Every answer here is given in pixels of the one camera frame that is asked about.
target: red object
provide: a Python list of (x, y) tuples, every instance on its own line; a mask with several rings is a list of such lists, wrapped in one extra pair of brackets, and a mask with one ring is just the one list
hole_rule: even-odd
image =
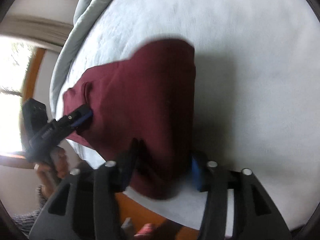
[(154, 224), (145, 224), (138, 233), (134, 235), (135, 240), (149, 240), (153, 236), (153, 232), (156, 230)]
[(130, 186), (165, 198), (190, 164), (195, 76), (194, 48), (177, 39), (153, 41), (129, 60), (87, 69), (64, 93), (64, 114), (88, 104), (92, 123), (68, 139), (105, 160), (127, 150), (133, 138), (143, 139), (148, 154)]

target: metal bolt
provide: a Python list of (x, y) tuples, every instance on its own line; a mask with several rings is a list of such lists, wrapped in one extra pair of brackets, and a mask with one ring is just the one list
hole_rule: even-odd
[(217, 164), (217, 162), (215, 162), (215, 161), (209, 161), (209, 162), (207, 162), (207, 166), (208, 166), (209, 168), (215, 168), (215, 167), (218, 166), (218, 164)]
[(116, 164), (117, 163), (115, 161), (107, 161), (105, 166), (111, 168), (111, 167), (116, 166)]
[(77, 169), (77, 168), (74, 168), (74, 169), (72, 169), (72, 170), (70, 171), (70, 174), (71, 174), (71, 175), (74, 175), (74, 176), (79, 175), (79, 174), (80, 174), (80, 170)]
[(242, 170), (242, 173), (246, 176), (250, 176), (252, 174), (252, 170), (250, 169), (243, 169)]

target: daylight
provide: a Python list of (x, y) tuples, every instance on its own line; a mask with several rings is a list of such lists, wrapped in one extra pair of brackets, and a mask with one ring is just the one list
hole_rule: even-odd
[[(0, 90), (21, 92), (32, 48), (0, 38)], [(22, 150), (20, 139), (21, 97), (0, 92), (0, 152)]]

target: wooden window trim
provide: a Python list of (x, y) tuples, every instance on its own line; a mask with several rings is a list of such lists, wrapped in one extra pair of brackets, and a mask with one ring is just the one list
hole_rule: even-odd
[[(32, 57), (30, 66), (27, 70), (26, 78), (22, 87), (22, 103), (33, 96), (36, 86), (36, 80), (38, 77), (40, 65), (46, 49), (37, 48), (35, 55)], [(28, 139), (26, 136), (26, 131), (23, 125), (22, 114), (20, 114), (20, 132), (21, 132), (21, 141), (22, 145), (25, 148), (28, 145)], [(29, 163), (24, 156), (21, 155), (21, 152), (16, 154), (6, 154), (0, 152), (0, 165), (8, 166), (12, 168), (23, 168), (23, 169), (33, 169), (34, 164)]]

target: white bed sheet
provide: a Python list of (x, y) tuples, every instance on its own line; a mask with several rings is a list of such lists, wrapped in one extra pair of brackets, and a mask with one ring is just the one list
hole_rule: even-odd
[[(289, 228), (305, 223), (320, 200), (320, 23), (305, 0), (113, 0), (70, 68), (56, 117), (87, 68), (177, 36), (196, 51), (194, 147), (234, 170), (251, 168)], [(92, 166), (103, 163), (71, 145)], [(184, 188), (170, 207), (129, 196), (199, 228), (205, 196)]]

